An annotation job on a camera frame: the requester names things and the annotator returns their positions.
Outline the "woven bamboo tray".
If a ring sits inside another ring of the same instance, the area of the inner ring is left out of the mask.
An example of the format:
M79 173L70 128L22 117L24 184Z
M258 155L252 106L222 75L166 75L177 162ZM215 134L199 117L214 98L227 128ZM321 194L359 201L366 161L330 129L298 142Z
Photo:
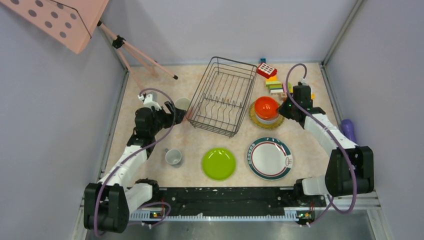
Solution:
M255 113L255 102L252 102L250 107L249 107L249 111L248 111L248 116L249 119L251 120L251 122L256 125L259 128L262 129L266 129L266 130L273 130L278 128L279 126L281 126L285 120L285 118L281 115L278 116L278 118L275 119L274 122L267 124L267 123L262 123L257 119L256 113Z

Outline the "grey wire dish rack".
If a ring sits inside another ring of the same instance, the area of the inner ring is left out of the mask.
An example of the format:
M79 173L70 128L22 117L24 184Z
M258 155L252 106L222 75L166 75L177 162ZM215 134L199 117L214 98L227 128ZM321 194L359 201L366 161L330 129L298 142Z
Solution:
M214 56L186 114L195 128L234 137L241 128L257 77L255 64Z

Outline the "white ceramic bowl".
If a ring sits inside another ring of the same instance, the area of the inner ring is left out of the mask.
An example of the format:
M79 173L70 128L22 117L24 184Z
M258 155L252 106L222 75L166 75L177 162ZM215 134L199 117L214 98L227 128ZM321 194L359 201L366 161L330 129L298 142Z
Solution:
M255 118L261 123L261 124L264 124L264 125L271 125L271 124L274 124L274 123L276 123L280 118L281 118L281 116L280 115L276 115L276 116L274 116L274 117L272 117L272 118L269 118L269 119L264 119L264 118L261 118L261 117L259 117L257 114L255 115Z

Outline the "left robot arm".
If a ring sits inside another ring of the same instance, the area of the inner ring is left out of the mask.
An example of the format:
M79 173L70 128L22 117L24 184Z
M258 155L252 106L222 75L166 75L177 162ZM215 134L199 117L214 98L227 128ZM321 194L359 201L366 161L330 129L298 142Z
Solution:
M130 214L144 203L154 207L160 202L157 181L140 179L134 186L130 181L138 168L152 154L158 140L156 134L180 124L191 101L181 97L175 103L166 101L169 112L151 103L135 111L135 127L120 159L97 183L84 190L83 225L88 230L122 233Z

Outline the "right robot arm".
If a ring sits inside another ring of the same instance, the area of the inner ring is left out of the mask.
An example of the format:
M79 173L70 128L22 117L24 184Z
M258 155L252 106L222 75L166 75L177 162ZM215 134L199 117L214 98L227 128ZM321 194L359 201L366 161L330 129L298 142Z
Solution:
M320 107L313 106L308 85L294 86L278 113L310 132L329 156L325 175L296 181L293 200L297 205L307 206L314 195L339 197L374 190L373 151L348 139Z

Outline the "orange bowl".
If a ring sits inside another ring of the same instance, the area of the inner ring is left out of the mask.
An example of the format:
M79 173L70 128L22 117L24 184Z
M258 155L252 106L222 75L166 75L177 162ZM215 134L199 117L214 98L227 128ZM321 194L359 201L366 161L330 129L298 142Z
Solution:
M276 118L278 114L279 103L270 96L261 96L255 100L254 112L263 120Z

